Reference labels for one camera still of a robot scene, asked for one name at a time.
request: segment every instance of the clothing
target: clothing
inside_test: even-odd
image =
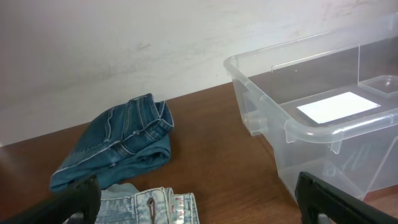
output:
[[[174,127],[166,102],[152,94],[115,106],[95,118],[74,150],[51,176],[50,189],[96,174],[102,189],[156,169],[170,159]]]
[[[101,191],[98,224],[199,224],[193,194],[177,195],[163,187],[134,193],[132,184],[111,188]]]

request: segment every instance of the denim fabric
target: denim fabric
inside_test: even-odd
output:
[[[104,192],[96,220],[98,224],[199,224],[193,194],[175,195],[172,189],[163,187],[136,194]],[[153,200],[153,207],[148,205],[150,200]],[[179,206],[182,209],[177,213],[174,208],[179,203],[182,203]]]
[[[173,127],[166,103],[155,103],[151,94],[105,111],[51,176],[50,189],[62,190],[94,174],[105,189],[164,165],[170,159],[168,133]]]

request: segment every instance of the wooden tabletop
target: wooden tabletop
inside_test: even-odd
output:
[[[300,223],[272,148],[263,136],[249,135],[231,83],[167,103],[175,121],[170,162],[126,182],[139,190],[193,192],[202,223]],[[0,147],[0,220],[51,196],[50,176],[87,125]],[[398,217],[398,187],[372,192],[365,201]]]

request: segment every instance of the white wall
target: white wall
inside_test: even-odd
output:
[[[396,11],[397,0],[2,0],[0,146],[148,92],[227,83],[226,57]]]

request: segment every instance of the white label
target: white label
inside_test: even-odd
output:
[[[347,92],[307,105],[298,106],[297,109],[318,124],[322,124],[377,108],[378,106],[380,105],[377,103],[373,103],[352,92]]]

